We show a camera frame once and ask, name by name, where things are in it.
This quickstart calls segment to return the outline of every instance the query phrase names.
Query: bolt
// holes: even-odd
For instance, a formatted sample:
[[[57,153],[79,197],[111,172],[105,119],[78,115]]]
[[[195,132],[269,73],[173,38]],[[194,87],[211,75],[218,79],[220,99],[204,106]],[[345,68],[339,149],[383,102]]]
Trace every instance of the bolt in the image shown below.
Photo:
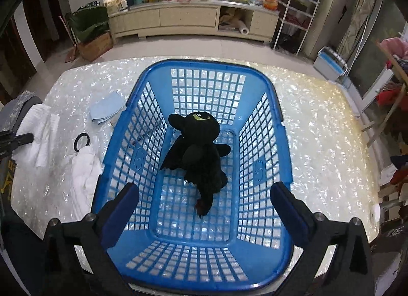
[[[88,214],[85,216],[85,220],[86,220],[86,221],[94,221],[95,218],[96,218],[96,214],[95,214],[95,213],[88,213]]]
[[[52,219],[49,221],[48,225],[51,226],[51,227],[54,227],[54,226],[56,226],[59,222],[60,222],[60,221],[58,220],[58,218],[52,218]]]
[[[316,212],[316,213],[315,213],[315,218],[316,218],[316,220],[318,220],[318,221],[324,221],[324,220],[326,219],[326,217],[324,216],[324,214],[321,213],[321,212]]]
[[[353,224],[355,224],[356,226],[360,226],[361,225],[361,220],[358,218],[353,218],[351,219],[351,221],[353,222]]]

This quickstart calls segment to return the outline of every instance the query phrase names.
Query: green eye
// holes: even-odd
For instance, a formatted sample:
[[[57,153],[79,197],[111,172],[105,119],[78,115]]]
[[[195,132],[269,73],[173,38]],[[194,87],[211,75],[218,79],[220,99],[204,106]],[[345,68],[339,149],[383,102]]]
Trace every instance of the green eye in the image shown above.
[[[201,114],[200,113],[194,113],[193,114],[194,119],[196,120],[208,120],[210,119],[210,116],[206,117],[206,118],[201,118]]]

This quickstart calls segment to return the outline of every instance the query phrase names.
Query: laundry basket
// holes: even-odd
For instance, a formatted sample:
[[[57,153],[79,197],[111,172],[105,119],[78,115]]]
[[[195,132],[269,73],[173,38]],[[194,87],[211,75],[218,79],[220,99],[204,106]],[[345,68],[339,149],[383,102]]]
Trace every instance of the laundry basket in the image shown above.
[[[184,172],[160,165],[180,134],[171,113],[211,113],[227,186],[202,219],[197,188]],[[286,269],[291,239],[269,200],[292,171],[275,89],[259,71],[212,61],[165,60],[138,79],[113,132],[93,212],[128,182],[140,201],[117,245],[108,250],[125,280],[166,290],[236,291],[263,286]]]

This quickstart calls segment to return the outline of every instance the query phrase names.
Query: tile floor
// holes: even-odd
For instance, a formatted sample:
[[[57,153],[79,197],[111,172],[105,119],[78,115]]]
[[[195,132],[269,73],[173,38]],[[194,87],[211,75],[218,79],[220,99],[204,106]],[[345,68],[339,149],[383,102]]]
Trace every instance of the tile floor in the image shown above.
[[[90,64],[81,57],[71,63],[64,63],[70,48],[69,42],[60,44],[55,53],[40,65],[37,74],[28,81],[25,89],[36,92],[38,97],[44,99],[62,73],[68,69]],[[253,61],[323,78],[313,68],[312,61],[273,51],[262,42],[196,35],[157,36],[148,37],[145,40],[139,40],[137,36],[124,37],[93,63],[132,57],[169,55],[223,57]]]

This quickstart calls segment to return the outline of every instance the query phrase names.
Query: orange bag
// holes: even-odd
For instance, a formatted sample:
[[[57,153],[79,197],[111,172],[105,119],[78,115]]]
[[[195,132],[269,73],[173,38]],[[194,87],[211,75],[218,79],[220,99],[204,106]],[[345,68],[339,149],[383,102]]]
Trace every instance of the orange bag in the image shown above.
[[[278,0],[264,0],[263,5],[264,8],[276,11],[278,9]]]

